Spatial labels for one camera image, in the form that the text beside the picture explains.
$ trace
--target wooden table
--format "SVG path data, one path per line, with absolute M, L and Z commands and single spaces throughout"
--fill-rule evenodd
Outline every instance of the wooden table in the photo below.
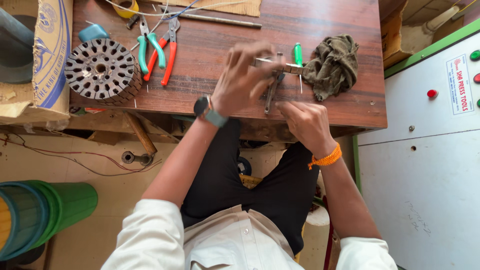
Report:
M 152 4 L 139 3 L 140 10 L 156 13 Z M 329 97 L 321 104 L 328 108 L 332 126 L 340 135 L 387 127 L 382 48 L 378 3 L 376 0 L 263 0 L 259 18 L 223 12 L 197 11 L 196 14 L 261 23 L 262 29 L 224 25 L 180 18 L 177 31 L 178 49 L 172 75 L 167 86 L 160 84 L 163 71 L 156 66 L 150 80 L 145 81 L 141 91 L 132 100 L 118 107 L 141 111 L 158 111 L 175 114 L 192 114 L 193 105 L 203 93 L 212 93 L 222 72 L 223 58 L 229 48 L 238 42 L 253 42 L 267 39 L 275 44 L 277 51 L 284 52 L 288 61 L 293 46 L 300 42 L 303 60 L 314 57 L 315 47 L 326 37 L 347 33 L 359 43 L 358 81 L 354 87 L 338 97 Z M 89 26 L 86 21 L 97 23 L 114 39 L 127 48 L 137 43 L 140 29 L 125 27 L 126 19 L 120 18 L 112 6 L 103 0 L 76 0 L 73 6 L 72 47 L 80 44 L 78 32 Z M 158 17 L 147 16 L 150 28 Z M 168 28 L 161 24 L 155 31 L 161 37 Z M 147 57 L 153 51 L 147 48 Z M 168 60 L 169 45 L 165 49 Z M 253 106 L 246 108 L 235 117 L 268 120 L 282 120 L 276 109 L 270 115 L 264 114 L 266 93 Z M 274 100 L 297 100 L 319 103 L 312 86 L 303 85 L 300 93 L 299 78 L 287 75 L 276 91 Z M 102 108 L 94 100 L 71 92 L 72 106 Z

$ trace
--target green plastic bucket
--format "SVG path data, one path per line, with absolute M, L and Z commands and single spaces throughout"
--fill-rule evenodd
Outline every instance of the green plastic bucket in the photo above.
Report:
M 50 210 L 48 224 L 37 242 L 30 247 L 30 249 L 32 249 L 41 246 L 55 234 L 54 228 L 57 224 L 59 224 L 59 202 L 57 197 L 55 197 L 53 192 L 49 189 L 49 186 L 43 184 L 44 182 L 39 180 L 28 180 L 22 182 L 38 189 L 43 194 L 45 199 L 47 199 L 48 209 Z
M 12 229 L 0 260 L 26 252 L 41 236 L 48 223 L 48 204 L 41 192 L 21 182 L 0 183 L 0 196 L 12 216 Z
M 96 208 L 98 195 L 87 183 L 47 183 L 28 180 L 46 187 L 58 203 L 58 220 L 45 241 L 61 230 L 89 217 Z

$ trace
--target watch face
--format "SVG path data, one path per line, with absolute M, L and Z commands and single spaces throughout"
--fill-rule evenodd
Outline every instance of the watch face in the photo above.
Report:
M 207 107 L 208 107 L 208 98 L 200 97 L 197 100 L 197 102 L 195 102 L 195 106 L 193 107 L 193 113 L 195 114 L 195 116 L 200 116 L 204 113 Z

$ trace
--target watch strap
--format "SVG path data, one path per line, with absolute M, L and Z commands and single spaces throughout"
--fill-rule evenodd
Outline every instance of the watch strap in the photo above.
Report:
M 228 117 L 223 117 L 214 110 L 209 110 L 205 114 L 205 119 L 217 127 L 222 127 L 228 121 Z

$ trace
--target orange thread bracelet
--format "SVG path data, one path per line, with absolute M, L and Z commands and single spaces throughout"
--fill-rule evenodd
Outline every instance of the orange thread bracelet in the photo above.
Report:
M 340 150 L 340 144 L 336 143 L 336 147 L 330 155 L 319 160 L 315 159 L 315 156 L 312 155 L 312 162 L 308 163 L 308 169 L 311 170 L 312 165 L 318 165 L 318 166 L 332 165 L 333 163 L 335 163 L 335 161 L 337 161 L 341 157 L 342 157 L 342 150 Z

